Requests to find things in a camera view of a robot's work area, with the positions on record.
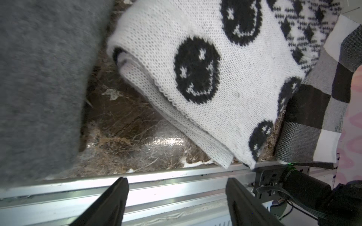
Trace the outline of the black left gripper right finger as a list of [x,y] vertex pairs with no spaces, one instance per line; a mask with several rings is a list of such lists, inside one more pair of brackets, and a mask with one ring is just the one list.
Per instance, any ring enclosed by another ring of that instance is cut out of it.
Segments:
[[233,226],[283,226],[237,179],[227,180],[225,193]]

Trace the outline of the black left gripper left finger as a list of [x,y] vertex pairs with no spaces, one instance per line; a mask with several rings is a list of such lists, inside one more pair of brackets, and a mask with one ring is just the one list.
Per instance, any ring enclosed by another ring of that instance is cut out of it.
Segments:
[[70,226],[120,226],[129,193],[127,178],[117,179]]

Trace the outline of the black white checkered scarf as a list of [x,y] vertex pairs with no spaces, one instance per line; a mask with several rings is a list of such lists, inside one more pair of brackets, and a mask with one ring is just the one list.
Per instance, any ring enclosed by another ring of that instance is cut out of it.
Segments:
[[314,69],[288,102],[275,148],[282,163],[335,163],[351,81],[362,64],[362,26],[341,15]]

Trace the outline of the white smiley knit scarf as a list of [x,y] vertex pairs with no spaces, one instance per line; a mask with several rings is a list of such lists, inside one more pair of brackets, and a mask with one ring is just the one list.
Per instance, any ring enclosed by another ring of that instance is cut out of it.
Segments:
[[340,13],[340,1],[136,1],[107,53],[215,163],[253,169]]

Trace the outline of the grey scarf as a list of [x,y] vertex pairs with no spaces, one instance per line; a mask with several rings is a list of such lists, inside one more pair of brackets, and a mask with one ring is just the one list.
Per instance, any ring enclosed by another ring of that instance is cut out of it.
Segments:
[[113,1],[1,1],[1,186],[70,167]]

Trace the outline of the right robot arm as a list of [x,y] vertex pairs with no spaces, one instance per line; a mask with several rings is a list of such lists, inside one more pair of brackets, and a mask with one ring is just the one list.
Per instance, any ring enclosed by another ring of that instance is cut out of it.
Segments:
[[332,188],[309,176],[305,169],[291,165],[256,169],[256,199],[273,198],[296,204],[319,226],[360,226],[362,224],[362,182],[350,181]]

